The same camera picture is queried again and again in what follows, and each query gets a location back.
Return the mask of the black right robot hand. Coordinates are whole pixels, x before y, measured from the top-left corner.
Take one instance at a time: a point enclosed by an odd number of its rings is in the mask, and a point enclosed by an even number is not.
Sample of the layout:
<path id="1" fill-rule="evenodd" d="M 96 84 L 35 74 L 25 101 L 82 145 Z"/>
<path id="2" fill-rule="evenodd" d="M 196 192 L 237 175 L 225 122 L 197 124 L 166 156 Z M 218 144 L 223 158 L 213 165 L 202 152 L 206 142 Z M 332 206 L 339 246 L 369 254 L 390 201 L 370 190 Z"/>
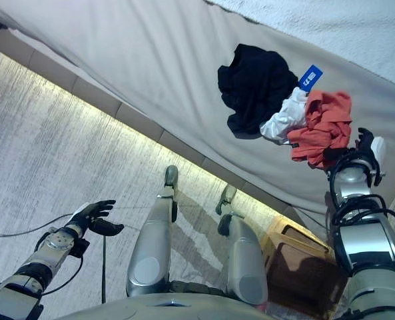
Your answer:
<path id="1" fill-rule="evenodd" d="M 366 128 L 358 128 L 358 140 L 356 141 L 358 150 L 372 154 L 377 162 L 382 163 L 386 156 L 386 142 L 381 136 L 374 136 Z"/>

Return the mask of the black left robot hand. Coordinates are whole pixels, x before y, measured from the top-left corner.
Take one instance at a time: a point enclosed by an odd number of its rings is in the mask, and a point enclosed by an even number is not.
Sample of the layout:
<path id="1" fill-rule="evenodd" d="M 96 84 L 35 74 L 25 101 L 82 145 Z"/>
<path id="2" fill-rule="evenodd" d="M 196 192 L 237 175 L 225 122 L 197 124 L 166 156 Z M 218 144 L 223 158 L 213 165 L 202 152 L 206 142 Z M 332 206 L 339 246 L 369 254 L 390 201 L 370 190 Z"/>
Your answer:
<path id="1" fill-rule="evenodd" d="M 87 230 L 106 237 L 118 235 L 125 226 L 104 220 L 105 217 L 109 216 L 115 203 L 115 200 L 109 199 L 86 204 L 73 214 L 65 227 L 74 230 L 80 238 Z"/>

